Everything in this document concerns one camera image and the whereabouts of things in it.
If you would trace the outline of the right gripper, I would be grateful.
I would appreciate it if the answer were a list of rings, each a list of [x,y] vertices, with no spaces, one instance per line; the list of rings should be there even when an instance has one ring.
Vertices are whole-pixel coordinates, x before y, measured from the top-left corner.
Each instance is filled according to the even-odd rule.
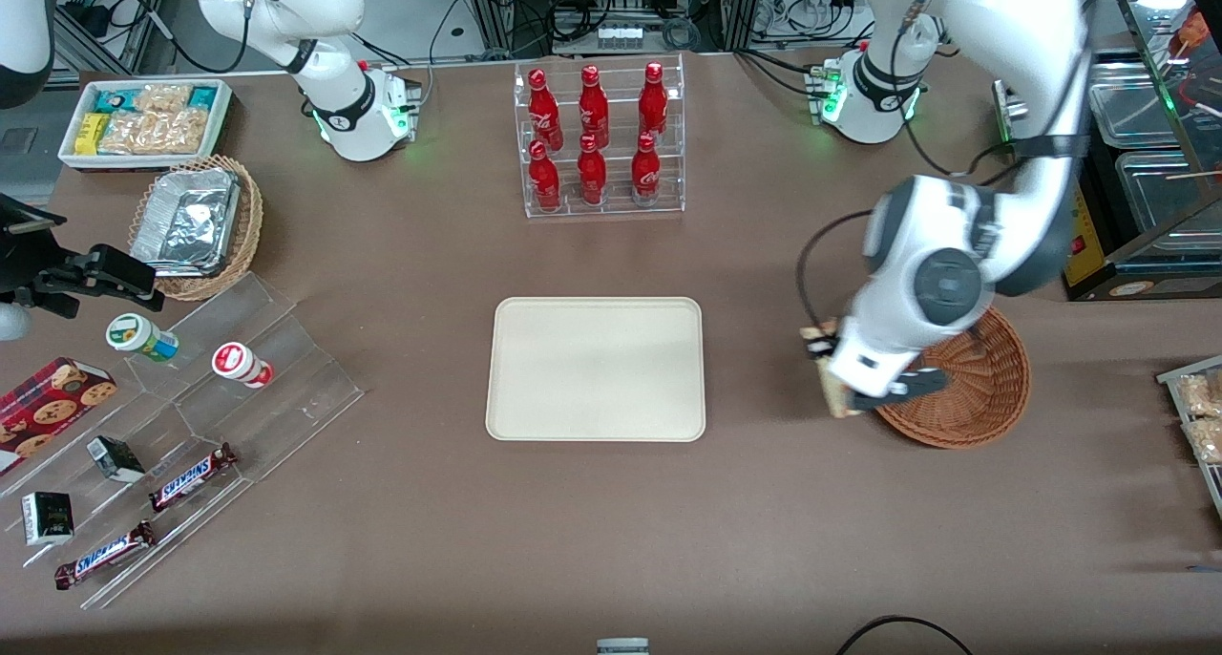
[[[112,246],[93,246],[89,254],[57,244],[53,229],[66,219],[24,202],[1,197],[1,303],[44,308],[56,317],[77,317],[79,292],[90,275],[92,297],[111,297],[163,310],[156,270]]]

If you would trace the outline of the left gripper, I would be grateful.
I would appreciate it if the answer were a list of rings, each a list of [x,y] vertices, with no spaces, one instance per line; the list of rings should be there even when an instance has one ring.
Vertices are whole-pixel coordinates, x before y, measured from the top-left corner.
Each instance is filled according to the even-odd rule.
[[[841,321],[836,334],[807,334],[811,360],[830,360],[833,378],[855,392],[884,397],[902,371],[934,342],[927,323]]]

